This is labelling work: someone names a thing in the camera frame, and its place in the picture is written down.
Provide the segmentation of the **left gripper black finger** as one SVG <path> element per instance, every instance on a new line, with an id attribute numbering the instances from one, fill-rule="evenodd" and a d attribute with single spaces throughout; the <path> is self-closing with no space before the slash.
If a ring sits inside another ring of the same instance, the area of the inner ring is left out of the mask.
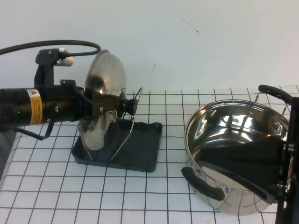
<path id="1" fill-rule="evenodd" d="M 120 101 L 121 94 L 120 95 L 113 95 L 113 94 L 106 94 L 106 93 L 100 93 L 97 91 L 91 91 L 92 95 L 92 101 L 93 102 L 112 102 L 117 103 Z"/>
<path id="2" fill-rule="evenodd" d="M 92 102 L 92 117 L 98 117 L 106 112 L 116 110 L 117 116 L 121 117 L 124 113 L 120 100 L 96 100 Z"/>

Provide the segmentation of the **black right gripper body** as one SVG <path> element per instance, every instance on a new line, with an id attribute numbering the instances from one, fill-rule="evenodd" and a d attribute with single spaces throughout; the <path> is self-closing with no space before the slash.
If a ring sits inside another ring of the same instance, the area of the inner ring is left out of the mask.
<path id="1" fill-rule="evenodd" d="M 277 224 L 299 222 L 299 98 L 293 97 L 288 135 L 282 150 L 282 175 L 278 182 Z"/>

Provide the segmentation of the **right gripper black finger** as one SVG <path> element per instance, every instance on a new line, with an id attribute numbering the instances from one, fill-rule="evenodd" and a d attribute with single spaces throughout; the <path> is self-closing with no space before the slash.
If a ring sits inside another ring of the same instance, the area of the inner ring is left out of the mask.
<path id="1" fill-rule="evenodd" d="M 276 136 L 226 147 L 205 147 L 200 150 L 202 161 L 216 159 L 248 163 L 276 163 L 280 161 L 284 141 Z"/>
<path id="2" fill-rule="evenodd" d="M 268 204 L 276 201 L 279 165 L 223 159 L 202 160 L 201 165 L 210 177 L 222 184 L 247 189 Z"/>

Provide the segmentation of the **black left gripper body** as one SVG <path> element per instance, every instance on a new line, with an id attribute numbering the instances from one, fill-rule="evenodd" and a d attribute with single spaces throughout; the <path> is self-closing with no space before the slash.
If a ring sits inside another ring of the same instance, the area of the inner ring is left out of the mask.
<path id="1" fill-rule="evenodd" d="M 43 122 L 77 121 L 92 115 L 92 102 L 74 80 L 43 88 Z"/>

